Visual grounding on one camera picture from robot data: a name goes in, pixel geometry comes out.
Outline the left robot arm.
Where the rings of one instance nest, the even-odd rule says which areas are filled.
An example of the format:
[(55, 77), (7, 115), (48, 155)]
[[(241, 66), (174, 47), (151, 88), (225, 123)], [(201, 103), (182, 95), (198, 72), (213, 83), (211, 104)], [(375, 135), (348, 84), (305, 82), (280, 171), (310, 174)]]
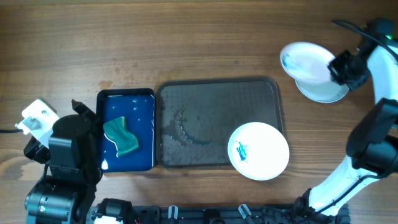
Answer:
[(44, 165), (25, 199), (26, 223), (85, 223), (102, 178), (98, 162), (101, 119), (72, 100), (75, 114), (58, 117), (38, 99), (23, 112), (22, 127), (32, 135), (26, 158)]

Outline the green yellow sponge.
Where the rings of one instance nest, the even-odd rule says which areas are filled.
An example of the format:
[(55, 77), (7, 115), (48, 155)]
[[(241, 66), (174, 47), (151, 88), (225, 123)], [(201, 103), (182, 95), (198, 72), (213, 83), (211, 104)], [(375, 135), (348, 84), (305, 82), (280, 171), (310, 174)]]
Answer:
[(103, 130), (106, 138), (114, 143), (117, 157), (125, 156), (139, 147), (138, 139), (127, 129), (124, 116), (104, 123)]

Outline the white plate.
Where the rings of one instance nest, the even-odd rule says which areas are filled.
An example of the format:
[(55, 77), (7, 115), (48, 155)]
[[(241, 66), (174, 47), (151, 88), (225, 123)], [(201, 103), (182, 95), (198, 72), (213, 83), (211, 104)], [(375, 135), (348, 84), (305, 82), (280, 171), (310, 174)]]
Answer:
[(340, 101), (349, 92), (349, 88), (346, 85), (339, 85), (334, 82), (309, 84), (296, 80), (295, 83), (304, 96), (318, 103)]
[(251, 122), (231, 134), (228, 157), (233, 167), (252, 180), (271, 180), (285, 170), (290, 149), (284, 135), (273, 126)]
[(310, 42), (294, 42), (280, 51), (280, 63), (294, 80), (319, 85), (331, 81), (328, 69), (335, 56), (326, 48)]

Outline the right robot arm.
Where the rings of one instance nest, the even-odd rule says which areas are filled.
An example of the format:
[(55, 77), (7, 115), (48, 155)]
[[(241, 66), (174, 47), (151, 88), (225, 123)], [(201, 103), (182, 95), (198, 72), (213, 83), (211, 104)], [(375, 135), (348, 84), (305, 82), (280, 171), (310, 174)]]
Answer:
[(397, 172), (397, 39), (393, 22), (373, 19), (365, 25), (342, 19), (333, 23), (360, 34), (357, 53), (347, 50), (328, 64), (332, 80), (352, 91), (372, 80), (375, 105), (352, 130), (341, 164), (318, 186), (298, 197), (291, 220), (331, 223), (340, 208), (371, 183)]

